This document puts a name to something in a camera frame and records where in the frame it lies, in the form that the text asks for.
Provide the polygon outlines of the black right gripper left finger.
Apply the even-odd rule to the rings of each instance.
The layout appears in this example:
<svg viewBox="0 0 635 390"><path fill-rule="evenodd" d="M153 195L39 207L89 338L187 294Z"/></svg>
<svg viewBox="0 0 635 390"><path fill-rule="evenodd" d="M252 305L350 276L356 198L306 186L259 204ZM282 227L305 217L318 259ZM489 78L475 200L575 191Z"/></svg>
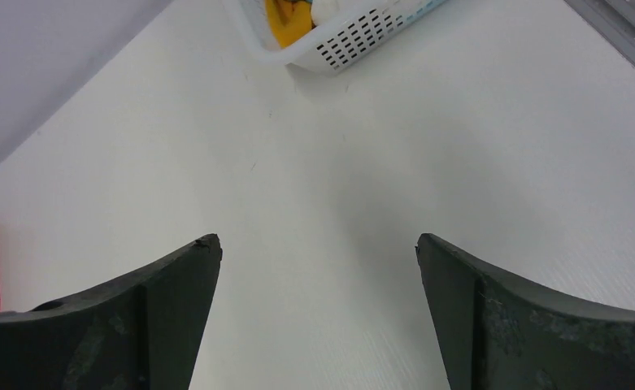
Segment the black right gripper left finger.
<svg viewBox="0 0 635 390"><path fill-rule="evenodd" d="M0 389L186 389L220 273L207 234L146 266L0 313Z"/></svg>

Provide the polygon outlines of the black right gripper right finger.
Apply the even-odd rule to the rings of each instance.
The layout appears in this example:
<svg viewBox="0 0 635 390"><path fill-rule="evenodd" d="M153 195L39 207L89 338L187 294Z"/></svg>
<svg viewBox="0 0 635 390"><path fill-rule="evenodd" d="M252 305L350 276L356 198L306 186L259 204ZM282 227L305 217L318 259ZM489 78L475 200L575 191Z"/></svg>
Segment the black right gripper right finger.
<svg viewBox="0 0 635 390"><path fill-rule="evenodd" d="M453 389L635 389L635 311L587 301L438 236L416 257Z"/></svg>

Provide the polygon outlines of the white t shirt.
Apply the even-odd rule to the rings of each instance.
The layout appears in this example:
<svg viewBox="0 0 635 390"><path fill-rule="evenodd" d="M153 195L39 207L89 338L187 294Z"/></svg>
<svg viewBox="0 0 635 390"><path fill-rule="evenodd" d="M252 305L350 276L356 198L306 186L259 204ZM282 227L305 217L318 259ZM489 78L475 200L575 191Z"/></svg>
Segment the white t shirt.
<svg viewBox="0 0 635 390"><path fill-rule="evenodd" d="M311 19L315 26L326 23L340 11L338 0L312 0Z"/></svg>

